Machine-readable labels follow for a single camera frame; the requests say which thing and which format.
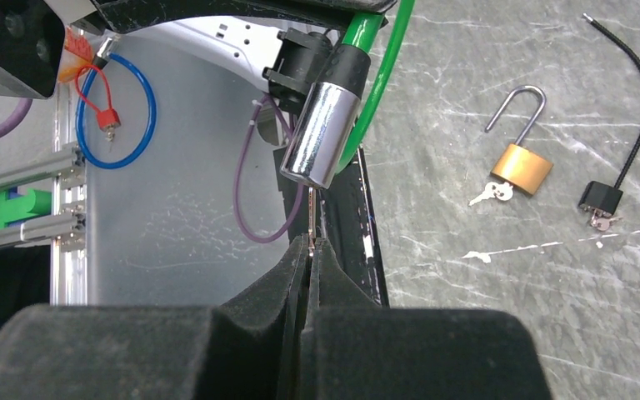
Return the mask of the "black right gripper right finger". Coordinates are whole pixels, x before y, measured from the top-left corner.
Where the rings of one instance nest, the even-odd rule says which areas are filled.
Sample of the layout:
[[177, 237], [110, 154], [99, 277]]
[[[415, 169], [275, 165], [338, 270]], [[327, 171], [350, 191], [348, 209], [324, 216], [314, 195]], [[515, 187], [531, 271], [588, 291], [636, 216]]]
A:
[[303, 399], [549, 399], [529, 331], [483, 308], [377, 305], [316, 241], [300, 339]]

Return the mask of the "silver padlock key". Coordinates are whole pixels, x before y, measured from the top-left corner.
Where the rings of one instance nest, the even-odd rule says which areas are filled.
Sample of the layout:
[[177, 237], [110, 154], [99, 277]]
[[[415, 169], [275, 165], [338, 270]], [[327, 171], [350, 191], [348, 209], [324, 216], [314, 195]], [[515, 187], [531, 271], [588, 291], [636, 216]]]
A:
[[482, 201], [497, 199], [506, 202], [513, 197], [513, 185], [508, 182], [488, 182], [482, 192], [472, 199], [468, 206], [472, 207]]

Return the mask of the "brass padlock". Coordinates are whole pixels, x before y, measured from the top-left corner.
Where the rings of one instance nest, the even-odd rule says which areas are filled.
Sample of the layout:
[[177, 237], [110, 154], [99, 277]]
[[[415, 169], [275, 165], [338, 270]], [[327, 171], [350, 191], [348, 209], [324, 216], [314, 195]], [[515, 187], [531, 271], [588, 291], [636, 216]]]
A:
[[519, 135], [506, 147], [506, 150], [496, 161], [490, 173], [494, 177], [512, 184], [523, 193], [532, 196], [542, 186], [553, 168], [552, 162], [522, 145], [524, 139], [530, 133], [547, 104], [545, 92], [540, 87], [530, 84], [515, 87], [492, 115], [487, 126], [484, 128], [484, 132], [488, 133], [494, 128], [510, 102], [521, 93], [531, 93], [534, 95], [538, 102], [537, 108]]

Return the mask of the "small silver key pair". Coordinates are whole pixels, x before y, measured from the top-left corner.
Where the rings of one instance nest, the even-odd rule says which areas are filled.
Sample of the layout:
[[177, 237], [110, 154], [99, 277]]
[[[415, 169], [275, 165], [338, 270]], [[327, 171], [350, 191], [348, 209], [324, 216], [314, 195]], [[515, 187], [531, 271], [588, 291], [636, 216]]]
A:
[[314, 187], [307, 188], [308, 200], [308, 256], [312, 258], [315, 253], [317, 238], [317, 190]]

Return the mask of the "silver keys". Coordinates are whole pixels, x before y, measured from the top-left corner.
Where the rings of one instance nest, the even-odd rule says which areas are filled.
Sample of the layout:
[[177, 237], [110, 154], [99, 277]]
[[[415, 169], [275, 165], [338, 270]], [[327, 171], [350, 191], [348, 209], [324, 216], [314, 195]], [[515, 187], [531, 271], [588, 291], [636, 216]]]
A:
[[606, 232], [614, 223], [621, 218], [605, 213], [601, 210], [594, 210], [589, 220], [589, 225], [599, 232]]

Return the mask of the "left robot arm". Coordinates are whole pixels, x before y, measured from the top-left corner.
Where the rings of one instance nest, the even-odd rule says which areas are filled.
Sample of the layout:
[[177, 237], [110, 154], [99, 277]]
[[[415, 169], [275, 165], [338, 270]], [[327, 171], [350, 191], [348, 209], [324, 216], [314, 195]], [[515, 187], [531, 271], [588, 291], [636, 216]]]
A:
[[333, 48], [324, 33], [257, 25], [235, 17], [196, 17], [144, 29], [150, 38], [214, 63], [299, 115]]

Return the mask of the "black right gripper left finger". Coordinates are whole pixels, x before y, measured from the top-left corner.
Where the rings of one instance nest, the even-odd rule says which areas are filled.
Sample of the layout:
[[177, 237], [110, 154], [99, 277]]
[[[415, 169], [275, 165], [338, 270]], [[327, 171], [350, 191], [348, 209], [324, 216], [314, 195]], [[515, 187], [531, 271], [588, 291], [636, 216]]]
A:
[[308, 237], [219, 306], [37, 305], [0, 331], [0, 399], [294, 399]]

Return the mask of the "green cable lock loop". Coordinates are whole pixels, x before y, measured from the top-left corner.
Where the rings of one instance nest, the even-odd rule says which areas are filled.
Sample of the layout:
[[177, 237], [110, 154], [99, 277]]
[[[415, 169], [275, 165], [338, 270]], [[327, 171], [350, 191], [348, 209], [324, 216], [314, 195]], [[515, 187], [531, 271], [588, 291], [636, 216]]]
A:
[[353, 16], [319, 77], [311, 85], [279, 172], [309, 187], [329, 188], [363, 141], [391, 77], [415, 2], [401, 1], [368, 98], [363, 101], [368, 52], [384, 24], [382, 13]]

